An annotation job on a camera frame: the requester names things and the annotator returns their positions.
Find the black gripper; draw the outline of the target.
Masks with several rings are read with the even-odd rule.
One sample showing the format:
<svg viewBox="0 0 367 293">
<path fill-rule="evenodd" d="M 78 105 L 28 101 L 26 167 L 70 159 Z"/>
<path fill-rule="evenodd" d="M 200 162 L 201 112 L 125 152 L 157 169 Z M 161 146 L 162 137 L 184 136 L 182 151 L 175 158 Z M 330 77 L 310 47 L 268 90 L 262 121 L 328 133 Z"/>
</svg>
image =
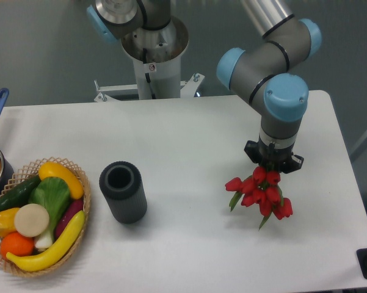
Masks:
<svg viewBox="0 0 367 293">
<path fill-rule="evenodd" d="M 267 146 L 261 139 L 257 142 L 248 140 L 244 152 L 254 164 L 265 167 L 268 163 L 273 163 L 275 169 L 288 174 L 300 170 L 304 162 L 302 156 L 292 153 L 293 147 L 294 144 L 276 149 L 274 146 Z"/>
</svg>

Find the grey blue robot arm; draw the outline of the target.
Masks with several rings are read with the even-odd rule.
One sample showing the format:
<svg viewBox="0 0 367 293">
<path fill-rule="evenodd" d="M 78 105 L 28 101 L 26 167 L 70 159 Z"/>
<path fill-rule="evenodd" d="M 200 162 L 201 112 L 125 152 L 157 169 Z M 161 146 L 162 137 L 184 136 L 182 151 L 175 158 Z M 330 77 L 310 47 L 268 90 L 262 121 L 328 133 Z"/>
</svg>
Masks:
<svg viewBox="0 0 367 293">
<path fill-rule="evenodd" d="M 228 50 L 216 75 L 261 115 L 258 140 L 244 148 L 251 161 L 291 173 L 303 164 L 293 147 L 309 89 L 289 71 L 316 53 L 321 31 L 311 20 L 295 18 L 284 1 L 242 1 L 242 7 L 264 42 L 251 54 Z M 96 31 L 109 42 L 120 40 L 132 59 L 140 99 L 182 96 L 180 59 L 189 38 L 170 1 L 93 1 L 87 14 Z"/>
</svg>

